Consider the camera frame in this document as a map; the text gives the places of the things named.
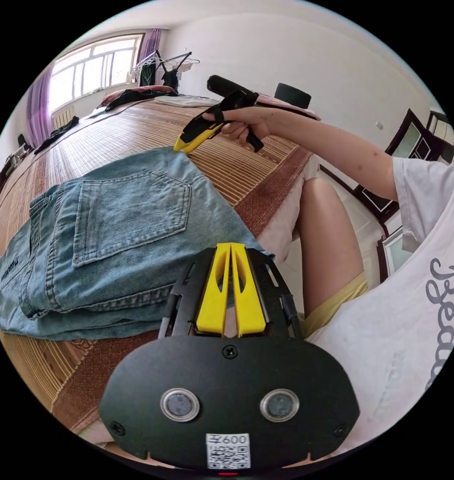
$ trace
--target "jeans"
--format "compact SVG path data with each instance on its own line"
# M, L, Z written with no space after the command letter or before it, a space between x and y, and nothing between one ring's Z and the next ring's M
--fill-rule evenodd
M112 162L32 201L0 258L0 328L57 341L154 330L187 260L222 242L262 251L184 153Z

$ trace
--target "yellow gripper fingers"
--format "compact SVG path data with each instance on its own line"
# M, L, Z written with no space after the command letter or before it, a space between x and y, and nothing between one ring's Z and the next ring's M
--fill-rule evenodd
M219 243L207 279L203 301L197 316L197 330L223 336L228 300L230 243ZM223 277L222 288L219 281Z
M250 270L245 245L232 243L231 251L237 334L239 337L260 334L265 330L265 317ZM239 279L242 280L243 290L240 288Z

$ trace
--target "tiled floor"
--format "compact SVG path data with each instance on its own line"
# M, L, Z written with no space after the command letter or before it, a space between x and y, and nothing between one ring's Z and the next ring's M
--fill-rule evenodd
M382 227L373 215L337 182L321 171L318 171L316 175L331 183L342 199L357 234L369 287L376 287L379 284L376 246L383 235ZM289 256L286 262L279 267L279 270L294 295L295 304L300 312L303 311L301 265L300 240L297 240L292 244Z

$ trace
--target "knee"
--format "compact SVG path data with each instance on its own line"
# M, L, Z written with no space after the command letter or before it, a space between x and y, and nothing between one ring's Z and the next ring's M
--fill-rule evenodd
M309 178L303 183L302 199L304 200L321 200L330 195L337 195L337 192L329 182L322 178Z

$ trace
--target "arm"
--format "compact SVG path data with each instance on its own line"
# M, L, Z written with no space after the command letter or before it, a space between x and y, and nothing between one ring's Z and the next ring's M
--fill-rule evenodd
M321 121L284 110L277 116L275 135L318 155L373 194L398 201L393 160L370 142Z

